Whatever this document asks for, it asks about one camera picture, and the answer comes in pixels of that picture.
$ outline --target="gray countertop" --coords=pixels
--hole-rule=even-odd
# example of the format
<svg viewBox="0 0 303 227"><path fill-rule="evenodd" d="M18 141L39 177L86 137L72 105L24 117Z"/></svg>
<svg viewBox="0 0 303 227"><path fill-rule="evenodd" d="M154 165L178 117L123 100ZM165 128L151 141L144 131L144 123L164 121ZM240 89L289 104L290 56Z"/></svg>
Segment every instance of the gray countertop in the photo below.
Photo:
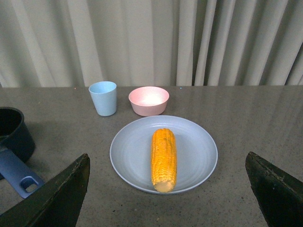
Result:
<svg viewBox="0 0 303 227"><path fill-rule="evenodd" d="M250 188L245 158L250 151L303 181L303 87L165 87L163 115L191 120L206 129L218 148L213 174L176 195L133 188L114 171L114 136L142 117L128 101L134 87L118 87L117 112L97 114L88 88L0 88L0 106L20 109L36 143L27 162L45 181L81 154L91 170L78 227L267 226ZM0 213L22 199L0 181Z"/></svg>

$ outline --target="bowl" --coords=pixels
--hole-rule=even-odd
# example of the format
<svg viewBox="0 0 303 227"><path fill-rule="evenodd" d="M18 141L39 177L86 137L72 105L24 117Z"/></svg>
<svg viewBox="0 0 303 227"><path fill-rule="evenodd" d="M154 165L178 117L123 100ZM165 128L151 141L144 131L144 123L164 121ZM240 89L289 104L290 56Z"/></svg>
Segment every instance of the bowl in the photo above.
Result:
<svg viewBox="0 0 303 227"><path fill-rule="evenodd" d="M143 117L155 116L164 112L169 93L160 87L140 87L133 90L128 99L136 114Z"/></svg>

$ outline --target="yellow corn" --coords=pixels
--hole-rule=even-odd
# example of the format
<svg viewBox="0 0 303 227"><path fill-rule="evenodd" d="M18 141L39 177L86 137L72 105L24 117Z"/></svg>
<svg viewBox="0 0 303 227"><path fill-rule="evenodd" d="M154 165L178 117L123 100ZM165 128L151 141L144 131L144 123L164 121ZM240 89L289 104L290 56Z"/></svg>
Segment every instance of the yellow corn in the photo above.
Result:
<svg viewBox="0 0 303 227"><path fill-rule="evenodd" d="M151 140L151 182L159 192L170 192L177 181L176 138L169 129L158 129Z"/></svg>

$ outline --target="curtain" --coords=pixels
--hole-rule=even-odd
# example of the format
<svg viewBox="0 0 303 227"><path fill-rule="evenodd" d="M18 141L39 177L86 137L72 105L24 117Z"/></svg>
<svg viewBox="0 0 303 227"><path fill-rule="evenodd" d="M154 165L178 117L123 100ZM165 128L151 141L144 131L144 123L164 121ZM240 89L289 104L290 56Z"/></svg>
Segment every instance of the curtain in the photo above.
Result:
<svg viewBox="0 0 303 227"><path fill-rule="evenodd" d="M303 85L303 1L0 0L2 87Z"/></svg>

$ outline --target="light blue plate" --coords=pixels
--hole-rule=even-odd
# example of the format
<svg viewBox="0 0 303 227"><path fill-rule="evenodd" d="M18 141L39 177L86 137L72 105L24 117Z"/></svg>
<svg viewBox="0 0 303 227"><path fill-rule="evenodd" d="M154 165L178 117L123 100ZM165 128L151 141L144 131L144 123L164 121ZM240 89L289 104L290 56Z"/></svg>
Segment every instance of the light blue plate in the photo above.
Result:
<svg viewBox="0 0 303 227"><path fill-rule="evenodd" d="M118 175L139 190L163 194L151 182L151 139L160 128L172 130L177 144L177 184L167 194L186 192L203 183L217 165L213 138L194 122L165 115L141 118L117 133L110 146L110 161Z"/></svg>

